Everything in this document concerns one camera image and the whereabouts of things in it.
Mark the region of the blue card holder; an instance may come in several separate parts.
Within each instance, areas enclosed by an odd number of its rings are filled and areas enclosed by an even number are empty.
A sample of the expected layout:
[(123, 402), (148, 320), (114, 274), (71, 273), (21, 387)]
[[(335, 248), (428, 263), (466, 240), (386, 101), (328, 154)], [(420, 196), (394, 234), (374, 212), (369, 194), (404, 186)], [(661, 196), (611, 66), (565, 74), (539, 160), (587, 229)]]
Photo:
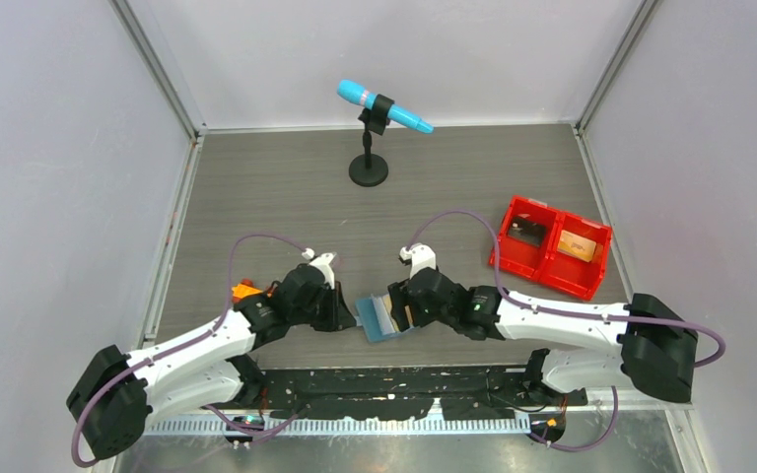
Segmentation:
[(355, 310), (357, 325), (363, 328), (369, 343), (397, 338), (413, 329), (406, 314), (400, 320), (393, 317), (390, 294), (359, 299)]

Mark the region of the black credit card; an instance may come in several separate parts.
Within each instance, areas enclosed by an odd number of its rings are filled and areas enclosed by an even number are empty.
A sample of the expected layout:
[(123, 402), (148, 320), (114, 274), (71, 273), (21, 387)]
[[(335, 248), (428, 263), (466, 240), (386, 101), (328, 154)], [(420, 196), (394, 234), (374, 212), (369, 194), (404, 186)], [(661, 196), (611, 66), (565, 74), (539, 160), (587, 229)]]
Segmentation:
[(547, 234), (547, 227), (524, 217), (514, 218), (508, 227), (507, 236), (531, 246), (540, 247)]

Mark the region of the orange VIP credit card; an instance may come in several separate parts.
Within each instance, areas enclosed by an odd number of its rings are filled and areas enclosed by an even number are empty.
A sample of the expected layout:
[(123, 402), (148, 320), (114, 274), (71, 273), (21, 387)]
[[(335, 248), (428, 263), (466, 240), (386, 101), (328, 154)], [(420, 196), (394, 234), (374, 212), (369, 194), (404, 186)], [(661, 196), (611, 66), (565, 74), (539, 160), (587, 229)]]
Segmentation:
[(596, 253), (597, 243), (585, 236), (562, 230), (557, 244), (557, 251), (590, 263)]

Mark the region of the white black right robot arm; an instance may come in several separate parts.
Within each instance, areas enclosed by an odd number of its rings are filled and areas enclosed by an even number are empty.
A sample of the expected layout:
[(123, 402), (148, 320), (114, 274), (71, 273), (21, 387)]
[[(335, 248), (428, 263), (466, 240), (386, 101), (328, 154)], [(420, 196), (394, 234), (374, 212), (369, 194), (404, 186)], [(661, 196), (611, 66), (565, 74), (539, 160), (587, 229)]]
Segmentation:
[(388, 286), (397, 328), (438, 321), (476, 341), (535, 340), (523, 378), (526, 397), (548, 404), (583, 388), (634, 387), (661, 401), (692, 397), (696, 329), (655, 296), (627, 303), (576, 304), (529, 297), (493, 286), (464, 288), (425, 268)]

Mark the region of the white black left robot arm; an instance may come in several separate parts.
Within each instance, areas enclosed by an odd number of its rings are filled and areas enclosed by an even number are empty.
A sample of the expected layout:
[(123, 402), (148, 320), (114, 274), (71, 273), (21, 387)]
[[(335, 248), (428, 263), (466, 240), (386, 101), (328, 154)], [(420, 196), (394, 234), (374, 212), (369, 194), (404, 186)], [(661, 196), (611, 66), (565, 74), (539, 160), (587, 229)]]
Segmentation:
[(208, 405), (254, 406), (263, 381), (249, 355), (298, 325), (318, 332), (356, 326), (330, 268), (300, 264), (269, 290), (232, 289), (214, 321), (151, 348), (97, 351), (66, 399), (76, 422), (72, 459), (115, 457), (164, 419)]

